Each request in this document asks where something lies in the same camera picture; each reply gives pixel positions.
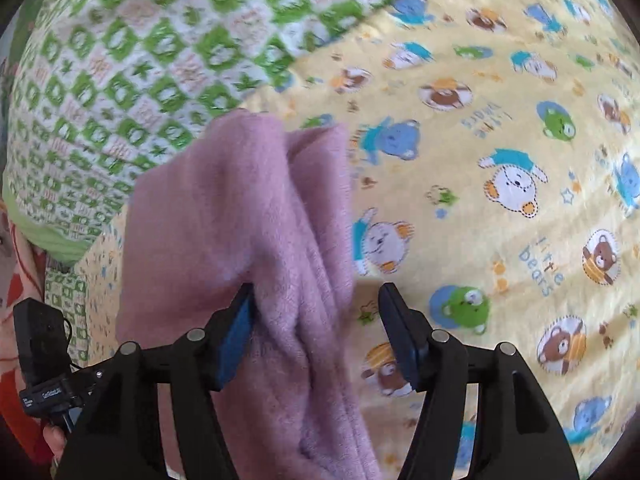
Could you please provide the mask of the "person left hand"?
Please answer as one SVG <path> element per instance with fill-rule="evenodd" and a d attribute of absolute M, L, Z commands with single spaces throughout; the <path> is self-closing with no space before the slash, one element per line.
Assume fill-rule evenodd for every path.
<path fill-rule="evenodd" d="M 59 462 L 62 458 L 66 445 L 66 437 L 64 431 L 57 426 L 47 425 L 42 430 L 43 439 L 50 448 L 53 458 Z"/>

